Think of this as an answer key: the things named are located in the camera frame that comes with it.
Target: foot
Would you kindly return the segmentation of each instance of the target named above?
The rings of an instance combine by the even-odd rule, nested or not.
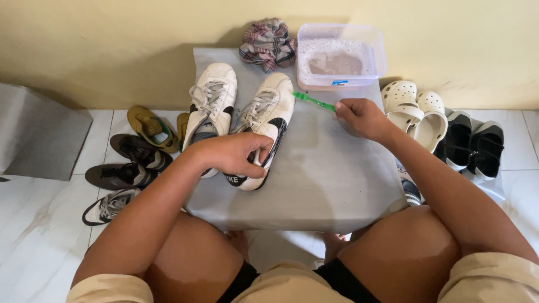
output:
[[[243,230],[231,230],[226,233],[226,239],[249,263],[249,243]]]
[[[349,242],[344,238],[346,235],[340,235],[338,233],[325,232],[322,234],[322,239],[326,245],[326,255],[324,257],[324,264],[335,259],[337,254],[346,246]]]

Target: white gray sneaker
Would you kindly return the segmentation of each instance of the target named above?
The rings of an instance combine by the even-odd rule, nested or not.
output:
[[[82,214],[82,221],[89,226],[107,224],[138,194],[138,188],[113,191],[90,205]]]
[[[260,151],[251,153],[249,161],[259,164],[269,173],[271,163],[286,128],[294,113],[295,97],[292,96],[294,88],[290,78],[283,73],[273,73],[264,80],[258,89],[251,105],[241,115],[241,124],[231,133],[254,132],[273,139],[273,147],[263,163],[258,162]],[[264,185],[264,178],[252,179],[246,176],[224,174],[228,182],[243,190],[257,190]]]
[[[229,134],[237,91],[236,73],[230,65],[212,63],[206,68],[189,90],[192,104],[182,151],[197,141]],[[201,178],[217,173],[211,168]]]

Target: container label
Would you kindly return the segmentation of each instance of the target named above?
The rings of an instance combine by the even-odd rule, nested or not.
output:
[[[348,80],[333,80],[331,86],[345,86],[348,83]]]

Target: plastic container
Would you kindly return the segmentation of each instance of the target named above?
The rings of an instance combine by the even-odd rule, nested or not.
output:
[[[298,85],[307,91],[356,90],[386,71],[382,33],[374,26],[305,24],[298,32]]]

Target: rag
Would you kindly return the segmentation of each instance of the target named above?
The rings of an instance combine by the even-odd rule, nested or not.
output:
[[[295,39],[288,39],[288,26],[279,18],[253,22],[243,34],[239,48],[245,63],[262,64],[264,72],[289,67],[296,60]]]

